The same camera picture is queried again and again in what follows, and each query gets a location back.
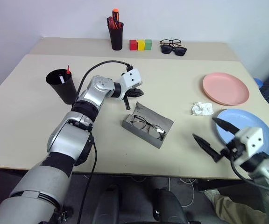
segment crumpled tissue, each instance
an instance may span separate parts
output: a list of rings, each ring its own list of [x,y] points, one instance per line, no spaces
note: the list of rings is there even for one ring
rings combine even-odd
[[[191,108],[191,114],[200,116],[212,115],[213,114],[212,104],[201,102],[193,103]]]

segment eyeglasses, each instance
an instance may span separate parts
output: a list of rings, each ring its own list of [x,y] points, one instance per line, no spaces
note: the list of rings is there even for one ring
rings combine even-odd
[[[163,44],[171,45],[172,44],[174,47],[176,47],[176,46],[181,47],[181,40],[179,40],[179,39],[174,39],[174,40],[164,39],[164,40],[160,41],[159,44],[161,44],[161,45],[163,45]]]
[[[134,118],[130,123],[132,123],[134,127],[141,130],[148,126],[147,133],[156,139],[163,139],[164,135],[166,134],[166,132],[160,126],[147,122],[145,118],[141,116],[134,115]]]
[[[165,39],[165,40],[160,41],[159,43],[161,44],[160,47],[162,49],[163,54],[169,54],[172,51],[174,51],[175,55],[183,56],[185,55],[186,50],[187,50],[186,48],[181,47],[181,40],[178,40],[178,39],[174,39],[174,40]]]

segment red pen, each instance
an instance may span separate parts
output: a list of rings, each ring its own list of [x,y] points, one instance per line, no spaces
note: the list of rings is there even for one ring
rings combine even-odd
[[[69,65],[68,65],[68,68],[67,68],[66,74],[70,74]]]

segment black cup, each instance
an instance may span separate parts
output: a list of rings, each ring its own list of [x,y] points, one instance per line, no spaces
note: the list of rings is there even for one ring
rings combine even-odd
[[[112,29],[112,28],[109,28],[109,26],[107,26],[108,30],[110,32],[110,38],[111,38],[113,50],[121,50],[122,49],[124,23],[121,22],[120,24],[121,24],[121,28],[119,28],[119,29]]]
[[[75,89],[71,73],[67,74],[66,69],[57,69],[52,71],[46,76],[45,80],[52,88],[54,88],[64,103],[69,105],[74,103],[77,97],[77,91]]]

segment table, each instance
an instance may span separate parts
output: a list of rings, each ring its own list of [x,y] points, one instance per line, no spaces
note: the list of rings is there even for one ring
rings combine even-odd
[[[111,50],[108,40],[46,38],[25,55],[0,86],[0,168],[30,169],[46,154],[47,139],[70,106],[64,104],[45,82],[46,75],[70,66],[79,85],[83,74],[95,64],[110,59],[122,60],[138,68],[145,95],[124,102],[105,100],[94,123],[93,135],[98,150],[97,173],[169,175],[195,178],[237,179],[229,161],[213,162],[194,141],[192,133],[222,149],[211,116],[190,115],[193,102],[212,102],[214,115],[228,108],[247,110],[269,126],[269,104],[231,49],[224,43],[184,43],[184,57],[160,53],[157,42],[152,51]],[[111,63],[95,69],[91,77],[102,75],[113,80],[125,72],[124,66]],[[250,91],[249,100],[240,106],[223,106],[211,101],[201,89],[203,77],[220,71],[242,80]],[[160,149],[121,127],[132,113],[136,101],[171,119],[174,124]],[[88,172],[94,161],[75,171]]]

